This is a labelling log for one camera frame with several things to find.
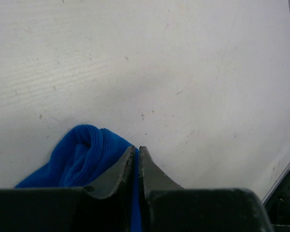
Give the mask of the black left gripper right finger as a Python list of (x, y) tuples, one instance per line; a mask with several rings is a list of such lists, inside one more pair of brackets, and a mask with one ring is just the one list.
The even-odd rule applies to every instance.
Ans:
[(245, 188), (185, 189), (139, 149), (140, 211), (144, 232), (270, 232), (257, 195)]

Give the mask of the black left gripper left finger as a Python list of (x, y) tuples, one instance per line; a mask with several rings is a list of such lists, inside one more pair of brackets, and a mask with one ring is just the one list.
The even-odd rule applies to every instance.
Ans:
[(135, 147), (84, 187), (0, 189), (0, 232), (128, 232)]

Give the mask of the blue microfiber towel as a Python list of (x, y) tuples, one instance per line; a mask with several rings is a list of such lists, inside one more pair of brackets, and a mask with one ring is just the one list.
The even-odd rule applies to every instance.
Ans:
[(130, 146), (108, 129), (78, 125), (59, 141), (49, 161), (16, 188), (83, 187), (111, 168)]

